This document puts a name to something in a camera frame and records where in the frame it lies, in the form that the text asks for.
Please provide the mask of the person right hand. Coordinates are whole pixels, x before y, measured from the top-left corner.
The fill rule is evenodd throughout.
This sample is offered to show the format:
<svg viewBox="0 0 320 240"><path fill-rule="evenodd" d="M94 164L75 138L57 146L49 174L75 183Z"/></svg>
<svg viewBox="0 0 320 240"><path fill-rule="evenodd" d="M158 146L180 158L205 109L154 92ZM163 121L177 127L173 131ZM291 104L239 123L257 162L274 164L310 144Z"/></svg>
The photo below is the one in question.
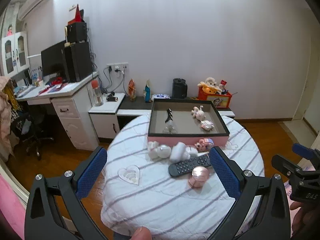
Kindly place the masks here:
<svg viewBox="0 0 320 240"><path fill-rule="evenodd" d="M319 204L293 202L290 205L290 210L296 209L298 209L298 212L295 214L292 222L293 235L300 233L304 227L311 224L313 219L319 217Z"/></svg>

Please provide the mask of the person left hand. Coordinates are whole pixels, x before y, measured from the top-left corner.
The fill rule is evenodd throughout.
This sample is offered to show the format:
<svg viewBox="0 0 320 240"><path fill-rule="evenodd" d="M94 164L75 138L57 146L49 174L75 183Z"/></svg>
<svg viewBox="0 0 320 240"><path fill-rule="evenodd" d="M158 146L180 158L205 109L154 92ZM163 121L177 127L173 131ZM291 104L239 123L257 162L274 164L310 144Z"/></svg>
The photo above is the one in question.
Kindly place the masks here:
<svg viewBox="0 0 320 240"><path fill-rule="evenodd" d="M150 230L144 226L138 228L130 238L131 240L152 240Z"/></svg>

